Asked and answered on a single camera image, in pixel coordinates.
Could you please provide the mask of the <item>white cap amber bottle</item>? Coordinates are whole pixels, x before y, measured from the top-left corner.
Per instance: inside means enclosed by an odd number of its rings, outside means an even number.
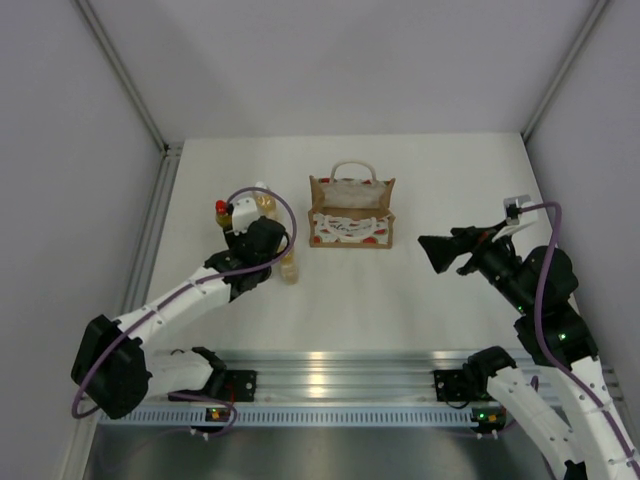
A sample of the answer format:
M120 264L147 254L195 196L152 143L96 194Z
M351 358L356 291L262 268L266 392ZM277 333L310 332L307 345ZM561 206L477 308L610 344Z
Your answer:
M277 255L280 256L284 251L287 251L287 254L278 263L280 276L287 285L294 285L299 280L299 269L295 259L295 249L290 245L288 234L281 241Z
M278 221L279 212L277 201L271 194L269 194L269 191L270 188L266 183L258 181L255 184L255 190L252 192L252 197L262 215L271 220Z

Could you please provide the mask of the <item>red cap yellow liquid bottle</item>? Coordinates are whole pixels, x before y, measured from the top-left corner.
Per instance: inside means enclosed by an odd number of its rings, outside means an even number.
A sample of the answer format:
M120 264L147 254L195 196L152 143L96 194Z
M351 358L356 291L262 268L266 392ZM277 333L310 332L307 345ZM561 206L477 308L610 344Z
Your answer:
M224 200L217 200L215 203L216 223L223 232L232 230L232 209Z

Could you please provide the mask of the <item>burlap watermelon print canvas bag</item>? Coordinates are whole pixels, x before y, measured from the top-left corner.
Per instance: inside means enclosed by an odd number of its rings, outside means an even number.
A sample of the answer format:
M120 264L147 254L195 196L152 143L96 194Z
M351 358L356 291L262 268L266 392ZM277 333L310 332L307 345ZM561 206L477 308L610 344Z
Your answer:
M367 170L366 178L343 178L343 166ZM309 246L312 248L383 249L393 246L395 216L390 209L396 180L382 180L364 161L335 163L327 177L309 178Z

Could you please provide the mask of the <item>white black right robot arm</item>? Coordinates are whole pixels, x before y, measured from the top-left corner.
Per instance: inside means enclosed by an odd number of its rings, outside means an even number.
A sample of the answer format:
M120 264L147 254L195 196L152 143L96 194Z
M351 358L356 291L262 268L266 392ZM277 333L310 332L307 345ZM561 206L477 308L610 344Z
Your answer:
M455 259L457 272L481 274L519 313L517 338L555 389L556 412L529 383L515 359L499 346L471 355L444 401L494 400L527 434L557 479L636 479L639 451L624 428L605 382L596 342L569 298L578 280L555 239L526 258L515 251L513 226L454 228L418 242L436 273Z

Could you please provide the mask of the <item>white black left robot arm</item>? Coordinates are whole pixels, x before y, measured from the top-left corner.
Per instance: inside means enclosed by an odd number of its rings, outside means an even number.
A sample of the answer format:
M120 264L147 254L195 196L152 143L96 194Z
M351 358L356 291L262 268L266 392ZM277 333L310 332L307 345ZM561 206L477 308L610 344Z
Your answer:
M84 397L111 419L128 415L156 396L219 397L227 367L214 351L202 346L163 350L161 345L268 280L296 237L295 227L261 216L245 232L228 234L225 250L211 255L164 295L115 319L99 315L91 320L71 370L78 386L72 417L90 416L80 409Z

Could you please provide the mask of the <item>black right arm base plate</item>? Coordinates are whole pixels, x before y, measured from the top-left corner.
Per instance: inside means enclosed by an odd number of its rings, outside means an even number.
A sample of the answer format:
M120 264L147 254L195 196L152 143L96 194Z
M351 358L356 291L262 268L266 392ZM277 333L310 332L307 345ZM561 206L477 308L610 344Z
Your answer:
M463 409L474 400L473 391L462 369L433 372L436 397L451 408Z

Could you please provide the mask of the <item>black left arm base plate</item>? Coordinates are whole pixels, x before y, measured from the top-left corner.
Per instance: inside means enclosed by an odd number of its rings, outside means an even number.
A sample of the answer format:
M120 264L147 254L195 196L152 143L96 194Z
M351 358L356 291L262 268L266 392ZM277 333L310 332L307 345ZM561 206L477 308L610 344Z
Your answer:
M253 403L257 377L255 370L227 370L217 398L229 403Z

